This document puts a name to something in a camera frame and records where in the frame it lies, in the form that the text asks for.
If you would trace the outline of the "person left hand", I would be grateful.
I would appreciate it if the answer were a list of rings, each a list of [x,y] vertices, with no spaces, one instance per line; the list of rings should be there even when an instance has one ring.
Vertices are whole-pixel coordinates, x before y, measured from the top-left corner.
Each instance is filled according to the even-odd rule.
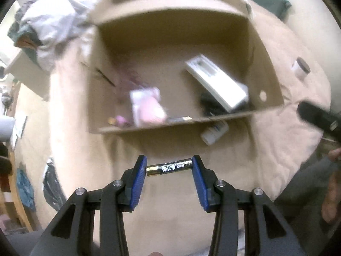
[[[152,252],[148,256],[163,256],[163,255],[161,253],[159,253],[159,252]]]

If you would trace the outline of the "person right hand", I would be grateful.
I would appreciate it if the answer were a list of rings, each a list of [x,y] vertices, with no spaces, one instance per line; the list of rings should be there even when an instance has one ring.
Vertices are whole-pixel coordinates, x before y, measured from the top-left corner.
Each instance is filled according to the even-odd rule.
[[[321,215],[328,224],[334,224],[340,219],[340,166],[329,178],[328,190],[322,203]]]

